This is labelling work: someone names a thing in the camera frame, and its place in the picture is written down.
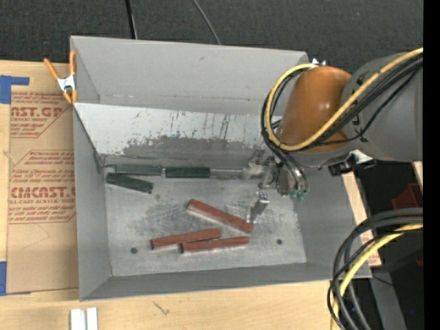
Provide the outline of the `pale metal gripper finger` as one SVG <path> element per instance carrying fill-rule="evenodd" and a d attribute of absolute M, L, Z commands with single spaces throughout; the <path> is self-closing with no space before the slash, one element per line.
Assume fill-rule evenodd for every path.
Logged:
<path fill-rule="evenodd" d="M 268 194 L 265 191 L 257 192 L 250 202 L 245 220 L 248 223 L 255 223 L 257 217 L 264 212 L 269 203 Z"/>

